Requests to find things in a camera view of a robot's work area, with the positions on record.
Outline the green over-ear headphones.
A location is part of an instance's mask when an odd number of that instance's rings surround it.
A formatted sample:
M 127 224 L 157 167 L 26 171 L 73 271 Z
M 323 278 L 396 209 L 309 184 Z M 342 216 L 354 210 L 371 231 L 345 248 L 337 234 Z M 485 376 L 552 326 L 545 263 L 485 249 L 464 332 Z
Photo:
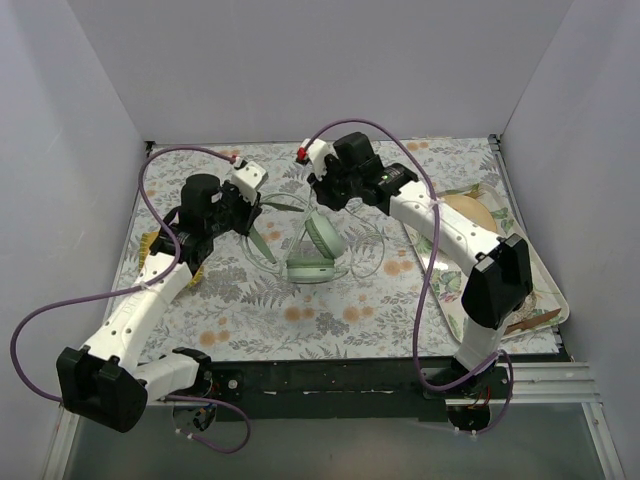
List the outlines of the green over-ear headphones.
M 348 243 L 329 218 L 312 205 L 310 198 L 278 192 L 266 195 L 260 204 L 277 211 L 294 212 L 302 218 L 283 257 L 274 255 L 255 228 L 240 241 L 245 258 L 259 270 L 291 284 L 317 285 L 347 275 L 362 281 L 373 276 L 382 266 L 377 263 L 371 271 L 359 273 L 355 255 L 347 264 L 341 264 L 339 259 L 347 251 Z

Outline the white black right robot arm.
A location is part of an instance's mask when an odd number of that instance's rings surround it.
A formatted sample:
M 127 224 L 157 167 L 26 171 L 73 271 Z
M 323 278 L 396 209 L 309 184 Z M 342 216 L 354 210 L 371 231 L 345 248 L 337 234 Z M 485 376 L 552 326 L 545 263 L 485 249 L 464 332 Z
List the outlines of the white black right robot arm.
M 467 278 L 463 341 L 449 367 L 419 381 L 431 392 L 479 395 L 489 384 L 487 370 L 497 361 L 508 318 L 533 289 L 527 241 L 517 234 L 504 238 L 447 205 L 420 165 L 384 165 L 361 132 L 332 145 L 307 139 L 296 160 L 311 164 L 308 181 L 319 204 L 339 211 L 360 199 L 429 239 L 434 253 L 444 252 L 461 269 Z

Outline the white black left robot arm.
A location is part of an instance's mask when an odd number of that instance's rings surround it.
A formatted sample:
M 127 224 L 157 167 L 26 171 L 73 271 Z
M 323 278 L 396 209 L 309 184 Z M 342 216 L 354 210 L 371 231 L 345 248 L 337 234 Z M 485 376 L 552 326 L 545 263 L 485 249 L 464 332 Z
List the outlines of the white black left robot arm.
M 144 346 L 171 302 L 212 254 L 215 238 L 234 231 L 247 235 L 262 209 L 259 189 L 268 175 L 245 166 L 222 182 L 211 174 L 187 178 L 181 203 L 164 218 L 138 278 L 103 325 L 80 349 L 65 348 L 56 361 L 64 407 L 124 433 L 146 405 L 174 392 L 205 398 L 213 377 L 208 355 L 176 348 L 140 364 Z

